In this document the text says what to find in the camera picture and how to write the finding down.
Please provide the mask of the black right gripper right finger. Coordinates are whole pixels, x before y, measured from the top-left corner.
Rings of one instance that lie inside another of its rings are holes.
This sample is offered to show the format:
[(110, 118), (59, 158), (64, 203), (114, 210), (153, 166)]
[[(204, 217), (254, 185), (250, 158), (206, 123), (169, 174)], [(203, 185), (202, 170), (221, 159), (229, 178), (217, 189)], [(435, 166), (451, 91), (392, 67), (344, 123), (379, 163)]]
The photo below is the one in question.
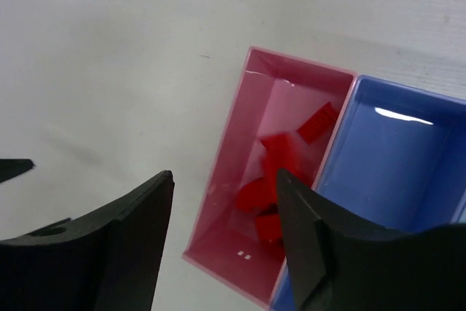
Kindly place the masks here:
[(463, 310), (465, 225), (389, 229), (277, 172), (277, 206), (298, 310)]

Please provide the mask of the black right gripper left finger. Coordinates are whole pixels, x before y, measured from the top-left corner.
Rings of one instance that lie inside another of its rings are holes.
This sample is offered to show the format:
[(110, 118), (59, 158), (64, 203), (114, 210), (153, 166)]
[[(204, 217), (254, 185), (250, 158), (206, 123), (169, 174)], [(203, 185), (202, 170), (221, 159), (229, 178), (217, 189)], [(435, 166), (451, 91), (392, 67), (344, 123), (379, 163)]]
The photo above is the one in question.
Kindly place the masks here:
[(86, 215), (1, 241), (1, 309), (150, 310), (173, 192), (164, 170)]

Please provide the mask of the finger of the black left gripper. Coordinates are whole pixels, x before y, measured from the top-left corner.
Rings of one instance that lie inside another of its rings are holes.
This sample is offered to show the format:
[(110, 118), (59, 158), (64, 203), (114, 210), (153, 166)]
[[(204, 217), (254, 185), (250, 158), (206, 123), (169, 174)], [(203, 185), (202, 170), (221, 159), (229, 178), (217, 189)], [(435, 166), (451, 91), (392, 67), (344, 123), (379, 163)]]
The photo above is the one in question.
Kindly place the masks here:
[(34, 168), (30, 159), (0, 159), (0, 183), (20, 176)]

